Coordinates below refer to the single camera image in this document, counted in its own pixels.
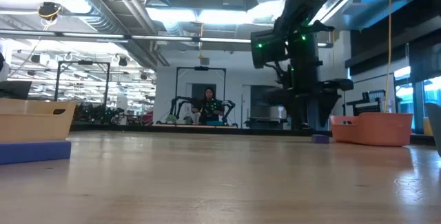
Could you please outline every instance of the orange container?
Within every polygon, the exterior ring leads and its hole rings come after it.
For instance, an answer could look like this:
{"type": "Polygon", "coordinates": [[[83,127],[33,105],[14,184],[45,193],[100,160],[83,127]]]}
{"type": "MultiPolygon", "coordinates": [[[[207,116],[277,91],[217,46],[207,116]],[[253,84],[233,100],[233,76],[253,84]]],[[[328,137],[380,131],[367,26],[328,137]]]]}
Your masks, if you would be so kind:
{"type": "Polygon", "coordinates": [[[0,99],[0,143],[66,139],[75,106],[75,102],[0,99]]]}
{"type": "Polygon", "coordinates": [[[412,114],[362,113],[331,116],[336,142],[362,145],[403,146],[410,143],[412,114]]]}

